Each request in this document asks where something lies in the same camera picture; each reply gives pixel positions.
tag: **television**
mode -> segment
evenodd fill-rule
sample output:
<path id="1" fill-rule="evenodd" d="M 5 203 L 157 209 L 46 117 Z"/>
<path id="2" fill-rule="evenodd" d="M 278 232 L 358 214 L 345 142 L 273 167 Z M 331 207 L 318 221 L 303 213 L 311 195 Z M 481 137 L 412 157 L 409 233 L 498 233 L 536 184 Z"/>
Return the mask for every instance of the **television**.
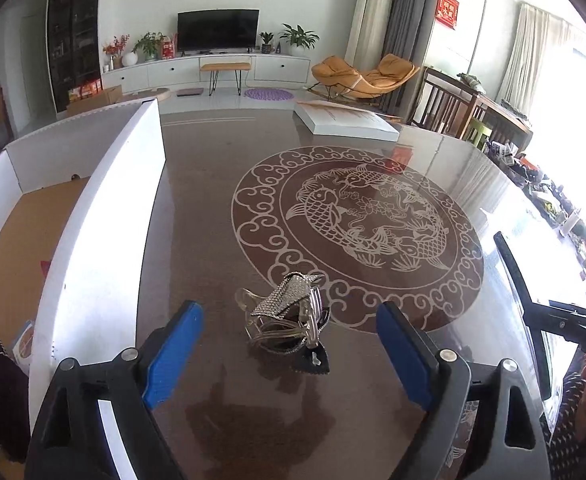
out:
<path id="1" fill-rule="evenodd" d="M 257 9 L 215 9 L 177 15 L 177 50 L 249 48 L 257 41 Z"/>

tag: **white cabinet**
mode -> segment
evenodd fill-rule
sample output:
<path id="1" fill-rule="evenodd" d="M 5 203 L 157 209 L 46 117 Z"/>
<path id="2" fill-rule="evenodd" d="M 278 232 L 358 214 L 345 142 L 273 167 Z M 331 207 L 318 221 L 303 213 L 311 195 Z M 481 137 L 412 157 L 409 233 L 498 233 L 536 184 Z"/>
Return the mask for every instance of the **white cabinet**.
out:
<path id="1" fill-rule="evenodd" d="M 162 86 L 176 89 L 179 86 L 208 84 L 210 72 L 200 72 L 209 63 L 250 62 L 250 70 L 242 72 L 242 80 L 255 80 L 258 86 L 268 86 L 271 82 L 303 84 L 308 79 L 311 61 L 301 57 L 278 54 L 213 54 L 209 56 L 180 57 L 164 61 L 151 61 L 113 72 L 102 74 L 104 88 L 122 85 L 122 92 L 129 93 L 147 88 Z M 220 72 L 220 81 L 233 82 L 235 72 Z"/>
<path id="2" fill-rule="evenodd" d="M 255 79 L 306 83 L 311 61 L 288 56 L 256 56 Z"/>
<path id="3" fill-rule="evenodd" d="M 199 81 L 199 58 L 174 59 L 148 65 L 148 86 L 180 85 Z"/>
<path id="4" fill-rule="evenodd" d="M 132 66 L 115 70 L 115 72 L 106 72 L 102 74 L 102 83 L 104 88 L 122 85 L 122 92 L 134 92 L 148 88 L 148 68 L 146 66 Z"/>

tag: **gray curtain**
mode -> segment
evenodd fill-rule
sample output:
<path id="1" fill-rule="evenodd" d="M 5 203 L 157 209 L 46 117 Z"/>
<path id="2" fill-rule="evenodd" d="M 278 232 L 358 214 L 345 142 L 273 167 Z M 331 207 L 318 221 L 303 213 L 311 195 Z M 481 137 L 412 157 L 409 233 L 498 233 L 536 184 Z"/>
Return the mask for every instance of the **gray curtain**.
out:
<path id="1" fill-rule="evenodd" d="M 395 54 L 421 66 L 426 56 L 437 5 L 438 0 L 393 0 L 384 40 L 384 54 Z M 382 111 L 406 118 L 419 82 L 420 76 L 416 75 L 405 85 L 386 94 L 381 103 Z"/>

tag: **potted plant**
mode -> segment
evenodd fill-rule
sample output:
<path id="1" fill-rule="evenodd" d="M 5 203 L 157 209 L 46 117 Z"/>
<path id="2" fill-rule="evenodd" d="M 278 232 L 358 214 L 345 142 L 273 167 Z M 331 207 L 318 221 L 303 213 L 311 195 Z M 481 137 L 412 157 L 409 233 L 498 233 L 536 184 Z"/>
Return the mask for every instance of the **potted plant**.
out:
<path id="1" fill-rule="evenodd" d="M 275 35 L 272 32 L 260 32 L 260 38 L 262 38 L 262 54 L 270 54 L 273 50 L 273 46 L 270 44 L 273 41 Z"/>
<path id="2" fill-rule="evenodd" d="M 161 32 L 147 32 L 135 43 L 133 52 L 137 53 L 141 49 L 146 54 L 147 61 L 157 59 L 163 39 L 164 35 Z"/>
<path id="3" fill-rule="evenodd" d="M 320 39 L 313 30 L 304 30 L 299 25 L 297 25 L 297 28 L 293 28 L 285 23 L 283 25 L 285 30 L 279 37 L 288 40 L 293 56 L 305 56 L 306 51 L 309 48 L 315 48 L 315 41 Z"/>
<path id="4" fill-rule="evenodd" d="M 122 68 L 122 52 L 129 39 L 128 34 L 122 34 L 119 38 L 113 36 L 113 41 L 102 48 L 103 52 L 109 56 L 109 60 L 113 60 L 113 68 Z"/>

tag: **screw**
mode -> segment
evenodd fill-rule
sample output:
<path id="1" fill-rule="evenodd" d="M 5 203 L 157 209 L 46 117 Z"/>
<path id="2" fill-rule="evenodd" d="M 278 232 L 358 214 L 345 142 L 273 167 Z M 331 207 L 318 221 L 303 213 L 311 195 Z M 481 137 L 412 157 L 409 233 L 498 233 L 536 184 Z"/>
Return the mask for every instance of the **screw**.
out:
<path id="1" fill-rule="evenodd" d="M 448 362 L 448 363 L 452 363 L 453 361 L 455 361 L 457 359 L 457 354 L 455 352 L 453 352 L 452 350 L 449 350 L 448 348 L 443 349 L 440 353 L 439 356 L 444 359 L 444 361 Z"/>
<path id="2" fill-rule="evenodd" d="M 137 359 L 137 356 L 138 352 L 135 348 L 127 348 L 122 352 L 122 359 L 124 359 L 124 361 L 133 361 L 134 359 Z"/>
<path id="3" fill-rule="evenodd" d="M 502 366 L 509 372 L 514 372 L 518 369 L 518 364 L 513 359 L 504 359 Z"/>
<path id="4" fill-rule="evenodd" d="M 66 359 L 63 359 L 62 362 L 59 364 L 59 367 L 64 371 L 70 370 L 74 366 L 75 359 L 73 359 L 72 357 L 67 357 Z"/>

